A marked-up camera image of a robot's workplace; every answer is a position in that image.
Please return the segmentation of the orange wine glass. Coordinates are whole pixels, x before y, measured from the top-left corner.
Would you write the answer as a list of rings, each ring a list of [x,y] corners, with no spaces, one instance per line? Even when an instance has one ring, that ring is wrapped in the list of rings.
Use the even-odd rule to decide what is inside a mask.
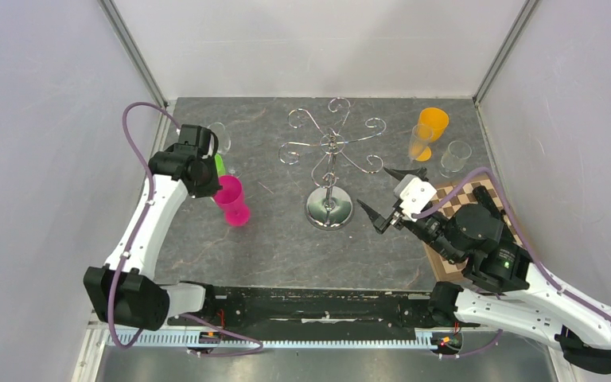
[[[418,117],[418,137],[424,140],[419,147],[422,150],[416,160],[426,162],[432,156],[430,145],[441,138],[449,125],[448,114],[440,108],[428,107],[421,111]]]

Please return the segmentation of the chrome wine glass rack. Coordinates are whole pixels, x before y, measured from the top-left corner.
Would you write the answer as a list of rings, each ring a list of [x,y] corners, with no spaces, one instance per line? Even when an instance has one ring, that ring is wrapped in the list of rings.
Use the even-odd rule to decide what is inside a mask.
[[[344,97],[334,97],[327,104],[328,111],[339,115],[334,124],[323,127],[304,107],[291,110],[287,116],[289,127],[297,130],[307,125],[315,127],[319,134],[316,142],[284,142],[278,149],[278,160],[295,166],[300,162],[301,148],[316,149],[322,156],[310,171],[310,178],[315,189],[305,199],[305,217],[311,225],[322,231],[336,231],[349,224],[354,215],[354,203],[348,192],[337,183],[339,177],[336,167],[339,162],[346,162],[364,174],[381,171],[384,160],[376,154],[366,156],[366,166],[355,163],[346,153],[347,146],[382,136],[387,130],[387,123],[378,117],[364,121],[364,126],[371,132],[360,138],[346,138],[342,130],[351,114],[352,103]]]

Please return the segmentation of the pink wine glass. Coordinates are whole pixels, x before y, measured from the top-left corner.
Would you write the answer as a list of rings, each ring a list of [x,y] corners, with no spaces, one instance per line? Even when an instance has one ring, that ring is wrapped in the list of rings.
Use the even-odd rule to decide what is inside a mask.
[[[224,219],[232,227],[244,226],[251,217],[245,203],[244,189],[241,181],[232,175],[219,177],[220,189],[212,197],[216,205],[224,212]]]

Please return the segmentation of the green wine glass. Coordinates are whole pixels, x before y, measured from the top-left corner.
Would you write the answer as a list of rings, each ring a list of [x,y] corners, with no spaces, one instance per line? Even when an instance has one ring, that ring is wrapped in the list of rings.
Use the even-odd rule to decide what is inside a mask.
[[[220,154],[216,154],[214,156],[216,172],[219,177],[222,177],[227,174],[226,166],[224,164],[224,160]]]

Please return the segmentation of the clear wine glass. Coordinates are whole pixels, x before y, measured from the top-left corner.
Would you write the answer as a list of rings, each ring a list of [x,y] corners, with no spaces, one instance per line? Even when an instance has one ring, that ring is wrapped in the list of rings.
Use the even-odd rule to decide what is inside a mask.
[[[214,122],[207,125],[207,128],[210,129],[218,138],[218,150],[217,154],[220,154],[224,160],[224,164],[226,166],[227,174],[233,177],[240,178],[241,172],[238,165],[234,160],[231,160],[228,156],[229,151],[232,148],[232,140],[229,130],[222,122]]]

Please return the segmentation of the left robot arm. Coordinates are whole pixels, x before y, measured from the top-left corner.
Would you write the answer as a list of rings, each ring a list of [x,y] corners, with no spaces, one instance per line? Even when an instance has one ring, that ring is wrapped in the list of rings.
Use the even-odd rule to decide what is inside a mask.
[[[188,314],[207,325],[218,305],[200,283],[158,285],[155,266],[172,220],[187,198],[213,197],[221,188],[215,156],[217,135],[184,125],[174,144],[147,162],[142,196],[123,237],[101,267],[89,267],[84,287],[102,322],[155,331],[169,318]]]

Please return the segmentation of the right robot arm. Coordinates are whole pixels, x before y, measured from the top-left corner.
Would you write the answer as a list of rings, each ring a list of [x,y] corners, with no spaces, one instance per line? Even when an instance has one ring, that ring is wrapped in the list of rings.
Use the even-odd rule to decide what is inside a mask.
[[[573,288],[532,255],[488,168],[450,189],[426,170],[392,170],[392,214],[365,206],[374,229],[405,228],[444,261],[461,266],[471,288],[435,284],[427,303],[439,325],[486,325],[543,343],[573,366],[611,374],[611,306]]]

